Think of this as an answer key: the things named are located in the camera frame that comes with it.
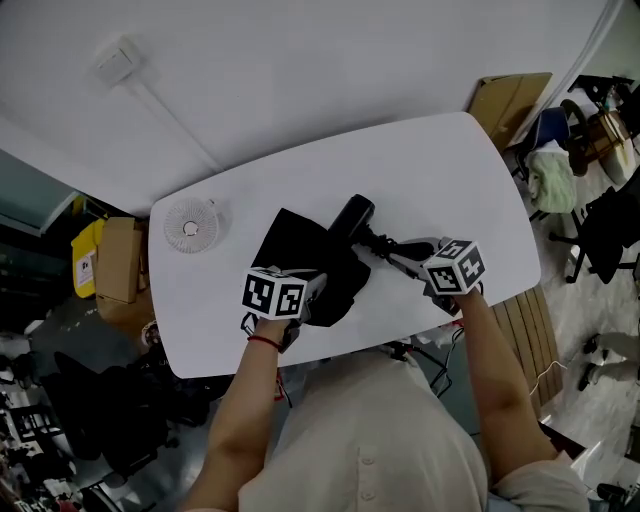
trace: red bracelet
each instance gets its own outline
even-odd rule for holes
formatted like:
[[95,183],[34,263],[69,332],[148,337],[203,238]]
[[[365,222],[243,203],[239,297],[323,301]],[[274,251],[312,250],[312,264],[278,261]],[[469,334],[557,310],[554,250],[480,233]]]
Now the red bracelet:
[[277,351],[280,351],[280,345],[278,345],[275,341],[271,341],[268,338],[263,338],[262,336],[249,336],[247,341],[262,341],[263,343],[268,343],[272,347],[274,347]]

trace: white wall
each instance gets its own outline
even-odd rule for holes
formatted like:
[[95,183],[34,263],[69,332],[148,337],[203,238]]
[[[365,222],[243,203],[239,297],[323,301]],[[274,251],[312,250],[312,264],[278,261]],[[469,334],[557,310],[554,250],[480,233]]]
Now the white wall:
[[624,0],[620,13],[583,74],[640,80],[640,6]]
[[145,81],[229,168],[362,126],[462,110],[487,75],[551,71],[550,92],[605,4],[5,0],[0,147],[142,212],[207,170],[125,90],[90,80],[96,52],[118,35],[131,35],[148,57]]

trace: white cable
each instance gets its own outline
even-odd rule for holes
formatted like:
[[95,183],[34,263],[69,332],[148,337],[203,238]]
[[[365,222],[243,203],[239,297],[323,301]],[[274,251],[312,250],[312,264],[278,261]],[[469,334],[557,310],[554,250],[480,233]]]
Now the white cable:
[[140,100],[146,109],[153,114],[165,128],[179,139],[189,150],[196,155],[202,163],[216,173],[224,171],[224,168],[208,153],[198,140],[178,121],[167,106],[162,103],[144,82],[134,75],[130,75],[122,82],[125,89],[135,99]]
[[565,365],[560,364],[558,361],[551,361],[551,364],[549,365],[549,367],[545,371],[543,371],[540,375],[538,375],[538,378],[536,379],[536,385],[531,390],[531,393],[529,393],[529,396],[533,395],[535,393],[536,389],[538,389],[538,386],[540,385],[540,377],[542,377],[549,370],[551,370],[551,368],[553,368],[554,364],[557,364],[560,368],[564,368],[565,370],[567,369],[567,367]]

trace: white shirt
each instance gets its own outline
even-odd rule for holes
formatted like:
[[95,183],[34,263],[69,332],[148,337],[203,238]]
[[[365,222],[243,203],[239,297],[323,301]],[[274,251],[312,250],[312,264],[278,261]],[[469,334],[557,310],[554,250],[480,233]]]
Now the white shirt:
[[[314,370],[241,511],[484,511],[486,469],[472,439],[412,359],[360,352]],[[514,471],[496,494],[528,512],[588,510],[563,462]]]

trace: green towel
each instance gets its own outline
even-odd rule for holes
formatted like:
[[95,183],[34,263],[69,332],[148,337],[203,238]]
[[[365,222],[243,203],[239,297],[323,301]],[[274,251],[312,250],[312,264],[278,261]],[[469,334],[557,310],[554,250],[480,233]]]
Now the green towel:
[[577,199],[569,155],[557,144],[549,146],[528,157],[531,203],[543,212],[570,213]]

